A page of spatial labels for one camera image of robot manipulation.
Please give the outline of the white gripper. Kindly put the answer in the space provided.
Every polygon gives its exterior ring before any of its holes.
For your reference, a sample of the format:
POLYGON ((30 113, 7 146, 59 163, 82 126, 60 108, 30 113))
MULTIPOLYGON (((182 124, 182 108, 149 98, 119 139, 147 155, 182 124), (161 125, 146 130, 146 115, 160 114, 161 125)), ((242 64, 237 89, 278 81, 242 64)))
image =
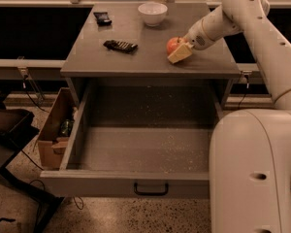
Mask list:
POLYGON ((168 56, 172 64, 191 56, 192 48, 205 50, 214 44, 214 41, 207 36, 200 20, 191 26, 184 38, 178 37, 177 42, 181 44, 168 56))

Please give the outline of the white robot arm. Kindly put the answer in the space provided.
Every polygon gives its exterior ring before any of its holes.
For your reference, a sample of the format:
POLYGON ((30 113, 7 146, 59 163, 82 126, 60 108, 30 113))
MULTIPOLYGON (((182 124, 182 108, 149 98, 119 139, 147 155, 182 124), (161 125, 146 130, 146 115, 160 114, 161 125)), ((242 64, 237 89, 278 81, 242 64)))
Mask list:
POLYGON ((168 51, 171 63, 243 33, 274 106, 239 110, 210 140, 212 233, 291 233, 291 43, 267 0, 222 0, 168 51))

